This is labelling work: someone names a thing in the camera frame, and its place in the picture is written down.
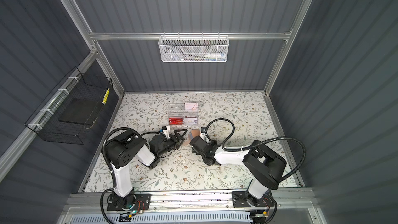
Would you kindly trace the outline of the pink leather card holder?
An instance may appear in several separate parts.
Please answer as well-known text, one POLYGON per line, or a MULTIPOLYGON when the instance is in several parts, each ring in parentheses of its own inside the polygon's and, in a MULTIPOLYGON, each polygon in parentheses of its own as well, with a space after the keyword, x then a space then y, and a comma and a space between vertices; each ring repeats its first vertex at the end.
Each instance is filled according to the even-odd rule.
POLYGON ((201 135, 200 129, 192 129, 188 132, 188 136, 186 141, 184 142, 185 145, 189 145, 189 143, 197 136, 201 135))

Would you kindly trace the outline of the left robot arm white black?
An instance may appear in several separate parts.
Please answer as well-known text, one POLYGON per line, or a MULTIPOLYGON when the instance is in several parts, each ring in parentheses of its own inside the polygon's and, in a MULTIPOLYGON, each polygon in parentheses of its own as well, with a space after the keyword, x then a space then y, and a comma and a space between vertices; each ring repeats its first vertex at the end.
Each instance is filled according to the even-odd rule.
POLYGON ((153 137, 147 141, 146 133, 139 134, 128 127, 116 128, 108 133, 102 144, 101 153, 112 176, 111 196, 123 210, 132 209, 139 203, 134 196, 130 179, 130 162, 136 158, 144 166, 154 169, 161 159, 171 155, 184 142, 187 129, 151 131, 153 137))

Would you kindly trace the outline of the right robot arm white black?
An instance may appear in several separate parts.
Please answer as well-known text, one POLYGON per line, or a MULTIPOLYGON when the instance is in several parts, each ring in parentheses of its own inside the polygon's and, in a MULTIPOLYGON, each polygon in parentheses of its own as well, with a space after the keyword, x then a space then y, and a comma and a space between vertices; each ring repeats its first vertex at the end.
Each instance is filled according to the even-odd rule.
POLYGON ((287 162, 265 144, 259 141, 254 141, 253 144, 256 147, 249 150, 241 147, 232 152, 215 142, 204 141, 200 136, 190 141, 192 152, 200 155, 208 166, 245 166, 254 177, 245 192, 245 198, 250 206, 258 206, 265 194, 278 189, 287 162))

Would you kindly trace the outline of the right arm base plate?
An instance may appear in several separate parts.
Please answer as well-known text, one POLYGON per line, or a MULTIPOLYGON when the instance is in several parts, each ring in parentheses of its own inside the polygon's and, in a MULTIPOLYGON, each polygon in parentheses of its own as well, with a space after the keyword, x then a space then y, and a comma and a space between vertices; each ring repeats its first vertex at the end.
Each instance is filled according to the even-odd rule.
POLYGON ((233 191, 232 201, 235 208, 243 207, 264 207, 270 208, 276 205, 272 192, 268 190, 261 199, 250 195, 248 191, 233 191))

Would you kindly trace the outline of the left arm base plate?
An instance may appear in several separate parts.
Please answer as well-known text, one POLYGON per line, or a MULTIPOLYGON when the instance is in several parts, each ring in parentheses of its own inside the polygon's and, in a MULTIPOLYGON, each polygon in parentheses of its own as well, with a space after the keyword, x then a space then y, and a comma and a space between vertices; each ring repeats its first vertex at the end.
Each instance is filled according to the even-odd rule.
POLYGON ((129 194, 122 198, 113 192, 107 199, 107 211, 146 211, 151 197, 151 194, 129 194))

